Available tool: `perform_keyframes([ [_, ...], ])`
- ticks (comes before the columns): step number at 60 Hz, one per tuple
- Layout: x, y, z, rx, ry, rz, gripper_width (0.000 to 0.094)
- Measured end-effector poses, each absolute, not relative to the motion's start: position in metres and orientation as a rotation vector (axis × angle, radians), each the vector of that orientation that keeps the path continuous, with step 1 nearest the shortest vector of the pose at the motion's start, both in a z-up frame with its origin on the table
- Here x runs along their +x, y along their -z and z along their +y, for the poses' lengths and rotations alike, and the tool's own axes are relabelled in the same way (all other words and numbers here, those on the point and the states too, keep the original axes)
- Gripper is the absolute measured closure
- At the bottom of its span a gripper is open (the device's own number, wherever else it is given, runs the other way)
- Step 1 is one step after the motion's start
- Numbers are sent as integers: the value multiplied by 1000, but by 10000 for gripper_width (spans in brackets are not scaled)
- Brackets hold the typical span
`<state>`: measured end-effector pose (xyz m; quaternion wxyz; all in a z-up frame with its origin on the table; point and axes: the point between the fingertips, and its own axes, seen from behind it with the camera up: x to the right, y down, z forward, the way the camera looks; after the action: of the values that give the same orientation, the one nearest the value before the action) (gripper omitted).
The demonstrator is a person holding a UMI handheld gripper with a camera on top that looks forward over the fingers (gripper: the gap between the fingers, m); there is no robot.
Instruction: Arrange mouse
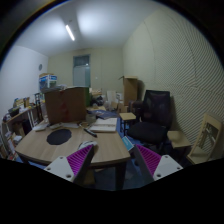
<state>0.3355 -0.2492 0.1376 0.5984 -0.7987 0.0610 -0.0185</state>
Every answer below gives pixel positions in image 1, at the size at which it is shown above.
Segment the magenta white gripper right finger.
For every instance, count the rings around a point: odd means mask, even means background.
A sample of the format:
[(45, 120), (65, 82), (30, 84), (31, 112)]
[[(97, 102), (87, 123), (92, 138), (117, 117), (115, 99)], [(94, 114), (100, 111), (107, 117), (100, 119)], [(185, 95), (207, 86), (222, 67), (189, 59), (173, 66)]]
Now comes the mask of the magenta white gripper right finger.
[(160, 180), (182, 169), (182, 166), (169, 155), (161, 156), (138, 144), (134, 147), (134, 155), (145, 182)]

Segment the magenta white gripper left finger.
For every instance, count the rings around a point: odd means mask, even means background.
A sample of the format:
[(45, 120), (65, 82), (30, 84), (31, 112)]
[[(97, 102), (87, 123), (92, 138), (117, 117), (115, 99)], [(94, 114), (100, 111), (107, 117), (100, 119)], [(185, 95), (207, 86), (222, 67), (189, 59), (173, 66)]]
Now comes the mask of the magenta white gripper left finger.
[(93, 156), (94, 145), (91, 144), (67, 157), (59, 156), (45, 168), (45, 171), (82, 185)]

